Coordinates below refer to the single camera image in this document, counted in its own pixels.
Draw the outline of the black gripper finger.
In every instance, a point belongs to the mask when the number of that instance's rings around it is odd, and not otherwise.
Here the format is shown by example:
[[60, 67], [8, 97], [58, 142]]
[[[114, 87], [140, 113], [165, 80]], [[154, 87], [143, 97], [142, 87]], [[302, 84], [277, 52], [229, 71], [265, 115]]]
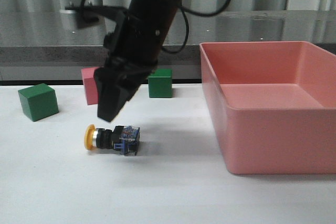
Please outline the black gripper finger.
[[118, 73], [109, 68], [100, 67], [94, 71], [98, 93], [97, 117], [107, 122], [113, 121], [120, 111], [118, 77]]
[[119, 110], [130, 101], [138, 91], [140, 85], [147, 79], [147, 74], [127, 75], [120, 84]]

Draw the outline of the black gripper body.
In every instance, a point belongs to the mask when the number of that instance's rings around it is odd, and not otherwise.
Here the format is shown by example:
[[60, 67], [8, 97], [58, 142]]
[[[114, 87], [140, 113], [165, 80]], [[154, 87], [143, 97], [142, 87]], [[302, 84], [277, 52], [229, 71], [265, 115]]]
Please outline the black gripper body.
[[107, 19], [116, 25], [104, 38], [109, 56], [103, 67], [103, 82], [143, 82], [158, 64], [164, 15], [117, 11]]

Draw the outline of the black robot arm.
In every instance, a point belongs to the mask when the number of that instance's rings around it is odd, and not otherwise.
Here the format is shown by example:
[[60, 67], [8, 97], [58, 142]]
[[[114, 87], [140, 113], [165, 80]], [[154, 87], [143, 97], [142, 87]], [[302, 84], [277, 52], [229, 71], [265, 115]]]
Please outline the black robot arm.
[[158, 65], [158, 55], [182, 0], [131, 0], [106, 35], [108, 57], [94, 72], [97, 116], [111, 122]]

